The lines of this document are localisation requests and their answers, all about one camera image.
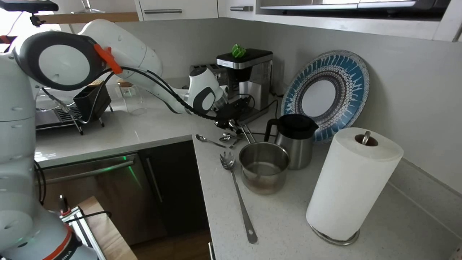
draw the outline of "metal spoon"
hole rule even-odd
[[[199,141],[202,141],[202,142],[213,142],[215,145],[219,145],[219,147],[223,147],[223,148],[226,147],[226,145],[223,145],[223,144],[220,144],[220,142],[207,140],[204,135],[200,135],[200,134],[196,134],[196,138],[197,138]]]
[[[236,180],[235,180],[235,173],[233,173],[235,160],[232,158],[230,153],[223,151],[222,154],[219,154],[219,161],[220,161],[223,168],[226,168],[228,171],[232,173],[235,192],[236,192],[236,196],[239,197],[239,205],[241,205],[242,219],[243,219],[243,225],[245,225],[246,239],[248,239],[248,242],[254,244],[254,242],[256,242],[258,236],[256,236],[256,232],[254,229],[254,225],[249,220],[248,212],[245,209],[245,205],[243,205],[243,200],[242,200],[242,196],[241,196],[239,186],[236,184]]]

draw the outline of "dish drying rack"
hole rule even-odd
[[[99,125],[103,127],[103,121],[101,118],[102,112],[106,106],[109,106],[109,111],[112,111],[112,106],[109,105],[111,98],[103,83],[85,86],[73,96],[73,102],[69,103],[50,93],[46,88],[41,88],[41,90],[49,99],[56,102],[56,106],[36,111],[37,129],[73,125],[82,135],[82,125],[90,122],[92,119],[98,119]]]

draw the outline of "white countertop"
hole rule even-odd
[[[150,99],[142,114],[114,111],[103,114],[103,121],[105,127],[85,125],[83,135],[75,128],[38,132],[36,158],[47,167],[191,140],[217,260],[443,260],[456,244],[456,236],[391,184],[375,202],[355,244],[336,246],[316,236],[304,212],[326,154],[321,145],[314,147],[307,168],[287,171],[284,187],[274,194],[252,193],[238,179],[258,235],[256,244],[248,244],[232,176],[217,160],[223,148],[191,138],[200,132],[216,140],[223,129],[194,115],[171,114],[157,99]]]

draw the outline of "paper towel roll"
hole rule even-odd
[[[365,128],[337,131],[321,166],[306,220],[316,231],[346,241],[359,231],[365,216],[402,157],[402,148]]]

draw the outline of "blue decorative plate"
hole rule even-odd
[[[304,114],[316,121],[316,141],[349,127],[369,90],[365,62],[355,53],[332,50],[316,56],[290,82],[280,114]]]

